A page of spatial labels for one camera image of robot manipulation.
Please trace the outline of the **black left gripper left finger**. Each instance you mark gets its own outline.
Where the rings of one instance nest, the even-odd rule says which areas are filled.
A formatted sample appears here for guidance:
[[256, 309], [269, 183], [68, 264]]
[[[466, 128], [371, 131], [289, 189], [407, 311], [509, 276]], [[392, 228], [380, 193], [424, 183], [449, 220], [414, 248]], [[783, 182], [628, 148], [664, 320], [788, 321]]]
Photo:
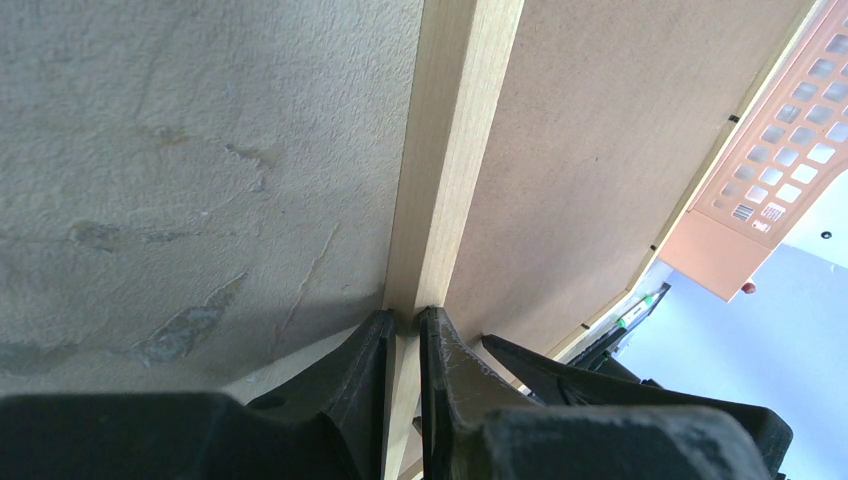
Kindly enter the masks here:
[[5, 479], [379, 479], [395, 319], [248, 403], [216, 392], [15, 395], [1, 401]]

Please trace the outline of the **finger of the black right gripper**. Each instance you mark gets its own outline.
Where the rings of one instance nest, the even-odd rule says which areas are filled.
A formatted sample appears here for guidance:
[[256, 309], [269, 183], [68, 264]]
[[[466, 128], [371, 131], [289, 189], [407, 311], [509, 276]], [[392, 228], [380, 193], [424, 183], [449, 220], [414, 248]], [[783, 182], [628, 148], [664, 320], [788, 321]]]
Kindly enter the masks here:
[[785, 477], [779, 469], [793, 432], [769, 408], [685, 394], [571, 367], [496, 335], [483, 336], [482, 345], [546, 406], [703, 406], [721, 410], [750, 435], [772, 477]]
[[626, 328], [615, 327], [571, 359], [567, 365], [631, 383], [641, 383], [640, 377], [613, 358], [613, 348], [626, 333]]

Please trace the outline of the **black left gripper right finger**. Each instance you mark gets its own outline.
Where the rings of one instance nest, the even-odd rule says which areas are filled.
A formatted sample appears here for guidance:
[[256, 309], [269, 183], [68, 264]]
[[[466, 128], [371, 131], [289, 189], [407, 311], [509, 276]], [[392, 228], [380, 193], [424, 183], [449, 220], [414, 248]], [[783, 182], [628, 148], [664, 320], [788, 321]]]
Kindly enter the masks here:
[[750, 435], [703, 406], [545, 406], [419, 313], [428, 479], [768, 479]]

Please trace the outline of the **light wooden picture frame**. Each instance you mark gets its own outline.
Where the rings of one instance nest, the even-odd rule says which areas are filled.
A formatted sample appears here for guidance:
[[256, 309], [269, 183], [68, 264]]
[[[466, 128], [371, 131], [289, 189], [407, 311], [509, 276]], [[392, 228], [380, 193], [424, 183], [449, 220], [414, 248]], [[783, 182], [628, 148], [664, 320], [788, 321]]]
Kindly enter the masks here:
[[[264, 356], [274, 363], [289, 361], [301, 347], [321, 336], [348, 329], [369, 310], [381, 307], [395, 312], [398, 352], [391, 373], [394, 396], [388, 419], [388, 450], [383, 459], [388, 479], [404, 471], [405, 456], [413, 443], [412, 416], [420, 379], [415, 316], [428, 306], [446, 308], [527, 2], [425, 3], [382, 291], [364, 293], [349, 288], [354, 269], [363, 266], [365, 259], [354, 254], [346, 246], [346, 235], [335, 229], [322, 245], [310, 249], [309, 261], [293, 279], [285, 279], [280, 266], [264, 263], [239, 301], [242, 312], [255, 312], [263, 319], [257, 333]], [[815, 3], [808, 2], [811, 9], [757, 76], [737, 115], [747, 111], [787, 44], [814, 11]], [[615, 303], [546, 353], [563, 353], [579, 328], [597, 322], [625, 301], [654, 260], [715, 148], [731, 131], [731, 117], [628, 287]]]

